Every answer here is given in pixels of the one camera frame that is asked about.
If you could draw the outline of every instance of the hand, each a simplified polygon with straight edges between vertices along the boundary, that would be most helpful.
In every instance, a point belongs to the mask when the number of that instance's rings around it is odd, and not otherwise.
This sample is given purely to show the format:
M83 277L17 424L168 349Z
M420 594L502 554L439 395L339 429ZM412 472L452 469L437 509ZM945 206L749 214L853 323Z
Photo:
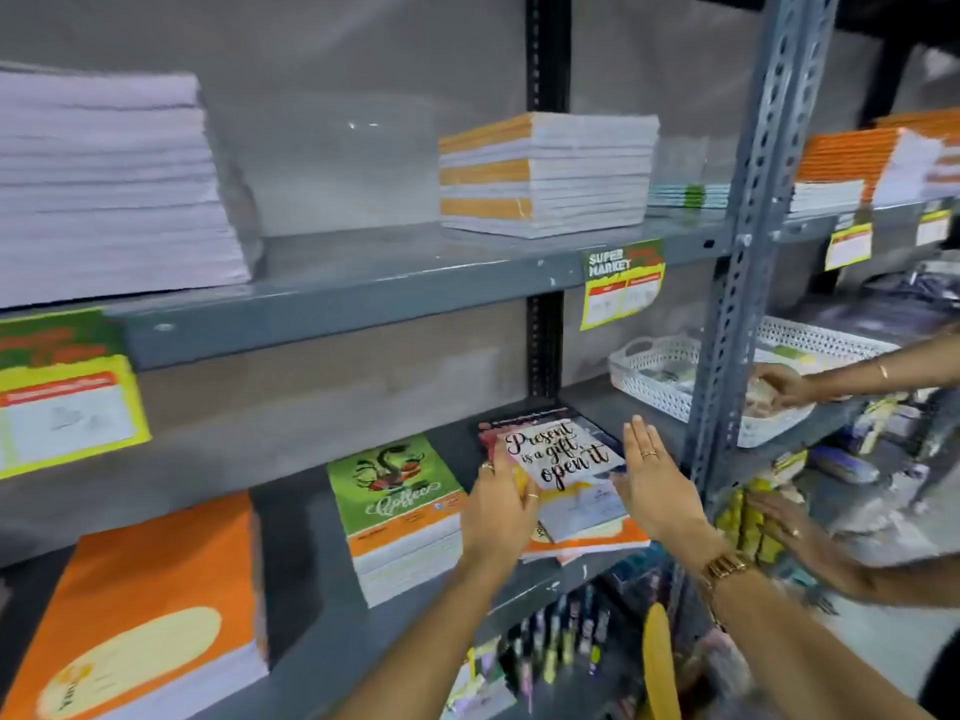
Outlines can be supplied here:
M639 416L624 424L623 453L627 475L614 476L613 483L630 517L650 538L695 570L729 547L718 547L716 539L723 538L711 527L696 486L670 459L656 427Z
M477 481L460 513L461 564L489 569L496 580L506 581L537 528L539 509L537 482L528 478L526 494L521 497L514 482L514 465L503 438L498 436L493 465L480 465Z
M755 363L753 376L763 379L778 391L773 403L774 410L804 407L817 400L810 379L785 363Z
M847 556L803 508L775 492L748 489L745 496L751 508L769 519L761 529L765 535L783 544L804 569L831 589L857 594L863 566Z

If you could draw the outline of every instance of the green notebook cover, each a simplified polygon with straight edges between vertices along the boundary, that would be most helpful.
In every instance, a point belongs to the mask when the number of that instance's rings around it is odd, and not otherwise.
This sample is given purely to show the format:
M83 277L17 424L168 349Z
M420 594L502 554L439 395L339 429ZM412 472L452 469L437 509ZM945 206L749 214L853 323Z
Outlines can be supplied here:
M424 435L337 459L327 473L354 558L459 513L467 497Z

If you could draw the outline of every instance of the forearm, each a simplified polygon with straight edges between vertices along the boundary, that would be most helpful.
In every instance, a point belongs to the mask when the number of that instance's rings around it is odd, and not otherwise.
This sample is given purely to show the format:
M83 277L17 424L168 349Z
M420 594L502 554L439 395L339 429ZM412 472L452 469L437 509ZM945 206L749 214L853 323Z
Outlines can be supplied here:
M869 361L806 378L816 401L956 386L960 384L960 335L930 338Z
M493 565L461 561L433 605L328 720L437 720L503 579Z
M667 547L694 575L729 550L709 526ZM930 718L759 571L720 580L712 607L757 683L789 720Z
M904 607L960 608L960 554L933 556L900 565L859 565L849 589L856 601Z

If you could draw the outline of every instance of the wrist watch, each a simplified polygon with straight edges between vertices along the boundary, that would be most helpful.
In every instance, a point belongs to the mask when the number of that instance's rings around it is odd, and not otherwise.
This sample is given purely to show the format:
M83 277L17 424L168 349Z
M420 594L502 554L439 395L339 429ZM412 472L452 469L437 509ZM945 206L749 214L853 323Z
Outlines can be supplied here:
M703 602L714 613L714 591L716 586L728 576L750 569L750 561L737 551L726 551L710 560L700 571L700 589Z

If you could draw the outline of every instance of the stack of notebooks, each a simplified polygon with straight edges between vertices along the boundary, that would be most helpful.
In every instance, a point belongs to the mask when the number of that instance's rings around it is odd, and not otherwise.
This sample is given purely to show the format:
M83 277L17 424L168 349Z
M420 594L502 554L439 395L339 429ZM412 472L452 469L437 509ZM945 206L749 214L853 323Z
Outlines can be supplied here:
M874 207L916 202L940 157L939 139L907 128L811 136L799 162L797 181L837 183L862 180L862 202Z
M80 539L0 720L186 720L267 675L246 493Z
M374 607L460 560L460 483L424 435L327 466L353 569Z
M925 199L960 195L960 108L904 113L876 120L879 127L905 127L923 136L940 139L940 158L926 178Z
M198 95L192 74L0 71L0 308L251 279L253 198Z
M650 188L651 207L686 209L726 209L730 184L654 184Z
M525 113L439 140L440 222L538 238L643 222L656 116Z
M863 179L834 182L798 181L790 198L790 216L830 212L855 212L863 199L866 182Z
M611 476L625 472L619 442L570 408L527 411L478 425L493 458L507 444L517 488L540 489L539 524L521 556L524 562L555 558L562 564L585 553L638 549L650 538L630 518Z

